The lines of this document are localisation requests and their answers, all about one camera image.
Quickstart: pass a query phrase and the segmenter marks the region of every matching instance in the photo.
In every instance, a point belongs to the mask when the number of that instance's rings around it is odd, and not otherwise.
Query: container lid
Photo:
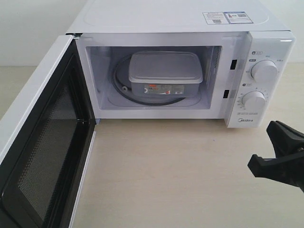
[[[199,84],[203,73],[194,53],[142,51],[132,55],[129,80],[132,83]]]

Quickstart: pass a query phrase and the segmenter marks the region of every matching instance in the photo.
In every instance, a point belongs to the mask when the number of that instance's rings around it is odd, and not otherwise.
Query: microwave top
[[[286,30],[258,0],[89,0],[67,33]]]

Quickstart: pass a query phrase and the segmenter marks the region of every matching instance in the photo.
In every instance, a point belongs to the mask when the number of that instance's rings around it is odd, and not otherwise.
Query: control panel
[[[258,127],[290,55],[290,31],[249,32],[245,59],[228,127]]]

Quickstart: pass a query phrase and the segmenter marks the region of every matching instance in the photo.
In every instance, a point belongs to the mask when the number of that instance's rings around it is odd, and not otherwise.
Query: midea logo
[[[252,119],[243,119],[243,118],[239,118],[238,121],[239,121],[239,122],[253,122]]]

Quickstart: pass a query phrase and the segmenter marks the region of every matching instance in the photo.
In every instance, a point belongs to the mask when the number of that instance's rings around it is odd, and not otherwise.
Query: plastic food container
[[[203,73],[191,52],[142,51],[129,65],[132,93],[142,97],[192,97],[199,90]]]

